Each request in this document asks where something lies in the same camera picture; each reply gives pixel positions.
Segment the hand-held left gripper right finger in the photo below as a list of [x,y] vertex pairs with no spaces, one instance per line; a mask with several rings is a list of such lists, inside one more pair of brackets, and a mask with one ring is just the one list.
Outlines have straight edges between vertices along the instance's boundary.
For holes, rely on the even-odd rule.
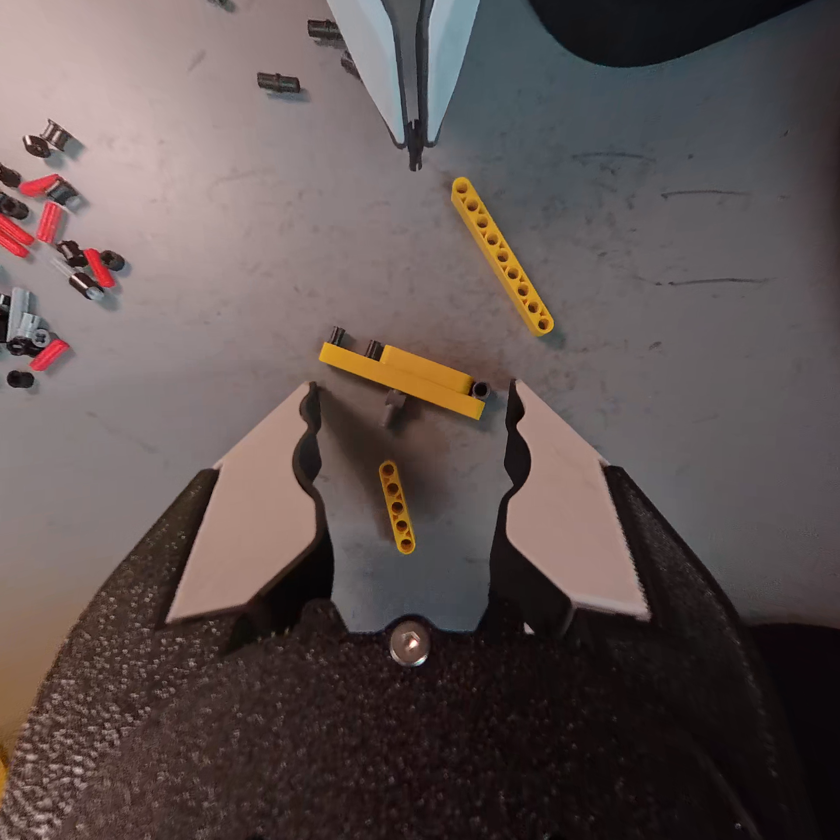
[[508,391],[490,595],[525,631],[562,637],[578,613],[648,625],[652,607],[610,488],[611,467],[529,385]]

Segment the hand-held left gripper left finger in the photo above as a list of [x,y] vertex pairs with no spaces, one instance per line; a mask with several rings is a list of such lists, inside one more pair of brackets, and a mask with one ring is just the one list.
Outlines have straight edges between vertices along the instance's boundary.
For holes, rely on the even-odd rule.
[[292,631],[333,596],[335,559],[322,468],[319,387],[304,382],[213,467],[213,487],[165,626],[229,617],[236,650]]

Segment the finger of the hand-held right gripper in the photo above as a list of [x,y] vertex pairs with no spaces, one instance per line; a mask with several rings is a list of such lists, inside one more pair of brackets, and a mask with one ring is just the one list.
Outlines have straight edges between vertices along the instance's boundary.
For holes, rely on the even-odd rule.
[[438,142],[462,69],[479,1],[424,3],[424,141]]
[[383,1],[329,1],[341,36],[394,145],[407,147],[402,53]]

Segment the long yellow lego beam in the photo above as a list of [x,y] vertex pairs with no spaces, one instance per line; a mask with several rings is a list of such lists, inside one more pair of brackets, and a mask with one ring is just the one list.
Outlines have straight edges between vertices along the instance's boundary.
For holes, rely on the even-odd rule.
[[319,356],[321,362],[357,375],[366,381],[396,389],[423,402],[431,403],[464,417],[479,420],[484,403],[471,395],[451,392],[435,383],[403,373],[392,367],[369,360],[362,353],[347,350],[341,346],[325,343]]
[[548,335],[552,314],[468,178],[454,179],[451,202],[531,335]]

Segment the short yellow lego beam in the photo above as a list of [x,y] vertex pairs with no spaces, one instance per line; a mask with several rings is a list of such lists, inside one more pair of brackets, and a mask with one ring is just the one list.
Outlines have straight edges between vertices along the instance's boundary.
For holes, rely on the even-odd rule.
[[390,344],[384,346],[380,362],[395,370],[414,375],[461,395],[469,396],[475,382],[474,378],[468,373],[457,371]]
[[395,546],[401,554],[411,554],[416,547],[416,538],[396,463],[391,459],[382,462],[379,477]]

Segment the pile of small lego pieces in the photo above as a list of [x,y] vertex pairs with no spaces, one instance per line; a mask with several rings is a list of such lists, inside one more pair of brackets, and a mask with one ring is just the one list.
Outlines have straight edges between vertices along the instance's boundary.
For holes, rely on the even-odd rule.
[[[66,237],[69,215],[83,204],[80,191],[57,171],[25,178],[7,164],[1,164],[1,185],[2,257],[47,266],[85,301],[100,308],[112,305],[127,261],[117,251],[82,247]],[[73,354],[39,311],[36,294],[21,286],[2,289],[1,348],[2,356],[16,363],[5,383],[18,391],[36,389],[38,374]]]

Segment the black quilted cushion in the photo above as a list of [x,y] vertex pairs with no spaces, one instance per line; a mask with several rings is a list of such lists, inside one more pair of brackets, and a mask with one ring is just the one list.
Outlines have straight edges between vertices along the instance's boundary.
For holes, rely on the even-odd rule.
[[530,1],[546,31],[603,67],[650,67],[777,18],[804,1]]

